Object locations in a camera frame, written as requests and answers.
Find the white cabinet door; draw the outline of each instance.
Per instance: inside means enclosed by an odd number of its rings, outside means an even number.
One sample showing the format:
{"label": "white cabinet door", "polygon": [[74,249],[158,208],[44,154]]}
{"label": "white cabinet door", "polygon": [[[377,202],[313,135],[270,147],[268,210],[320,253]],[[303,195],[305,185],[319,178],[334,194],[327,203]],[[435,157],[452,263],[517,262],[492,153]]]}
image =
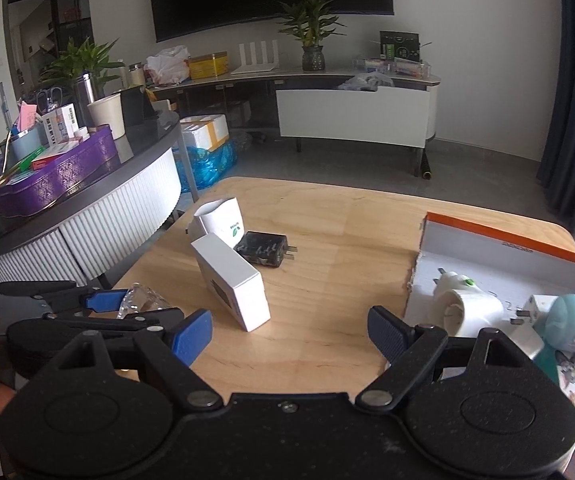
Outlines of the white cabinet door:
{"label": "white cabinet door", "polygon": [[281,136],[423,148],[435,113],[432,94],[389,87],[379,87],[376,92],[278,90]]}

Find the blue plastic bag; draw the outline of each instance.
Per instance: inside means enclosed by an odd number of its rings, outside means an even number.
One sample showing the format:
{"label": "blue plastic bag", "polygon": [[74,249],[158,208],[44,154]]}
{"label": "blue plastic bag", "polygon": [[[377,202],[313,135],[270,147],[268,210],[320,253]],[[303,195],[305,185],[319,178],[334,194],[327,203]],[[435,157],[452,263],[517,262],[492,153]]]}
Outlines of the blue plastic bag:
{"label": "blue plastic bag", "polygon": [[[188,192],[190,186],[179,156],[179,149],[173,148],[172,152],[176,162],[176,171],[179,173],[179,179],[181,180],[181,192]],[[205,189],[216,184],[221,180],[223,174],[236,164],[236,151],[231,139],[213,152],[189,146],[188,155],[190,156],[192,173],[194,173],[194,180],[197,182],[198,189]]]}

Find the blue gripper pad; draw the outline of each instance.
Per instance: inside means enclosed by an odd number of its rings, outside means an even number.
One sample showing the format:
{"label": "blue gripper pad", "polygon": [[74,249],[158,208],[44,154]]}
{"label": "blue gripper pad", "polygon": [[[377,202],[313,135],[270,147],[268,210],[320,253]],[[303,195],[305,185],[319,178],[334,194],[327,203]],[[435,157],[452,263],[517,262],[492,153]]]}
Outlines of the blue gripper pad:
{"label": "blue gripper pad", "polygon": [[85,306],[95,312],[114,312],[121,306],[126,288],[117,290],[100,290],[85,301]]}
{"label": "blue gripper pad", "polygon": [[212,341],[212,314],[201,308],[187,316],[182,325],[172,341],[172,352],[190,366]]}
{"label": "blue gripper pad", "polygon": [[380,305],[373,306],[367,313],[367,334],[390,363],[414,342],[414,329]]}

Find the plastic bag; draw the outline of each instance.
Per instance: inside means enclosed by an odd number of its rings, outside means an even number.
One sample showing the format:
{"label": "plastic bag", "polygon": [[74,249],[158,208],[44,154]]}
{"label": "plastic bag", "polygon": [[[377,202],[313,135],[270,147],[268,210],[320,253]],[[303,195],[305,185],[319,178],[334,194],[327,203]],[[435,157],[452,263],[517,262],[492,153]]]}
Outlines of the plastic bag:
{"label": "plastic bag", "polygon": [[[176,162],[176,171],[179,173],[179,179],[181,180],[181,192],[188,192],[190,185],[185,176],[179,149],[173,148],[172,152]],[[205,189],[216,184],[221,180],[223,174],[236,164],[236,150],[232,140],[226,141],[213,152],[188,146],[188,155],[190,156],[190,164],[192,165],[192,173],[194,173],[197,189]]]}
{"label": "plastic bag", "polygon": [[180,83],[190,77],[189,58],[185,45],[164,48],[156,56],[146,59],[146,70],[157,86]]}
{"label": "plastic bag", "polygon": [[348,79],[345,83],[340,84],[339,90],[368,90],[376,92],[379,86],[394,86],[391,77],[380,72],[363,73]]}

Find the purple tin box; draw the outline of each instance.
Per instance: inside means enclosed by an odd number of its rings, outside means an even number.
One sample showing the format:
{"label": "purple tin box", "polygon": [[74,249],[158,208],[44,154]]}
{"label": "purple tin box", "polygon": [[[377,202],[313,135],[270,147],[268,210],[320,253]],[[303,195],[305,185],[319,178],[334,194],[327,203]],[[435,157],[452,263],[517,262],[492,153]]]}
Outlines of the purple tin box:
{"label": "purple tin box", "polygon": [[31,216],[42,211],[115,155],[117,147],[110,127],[98,126],[89,139],[30,176],[11,184],[0,183],[0,214]]}

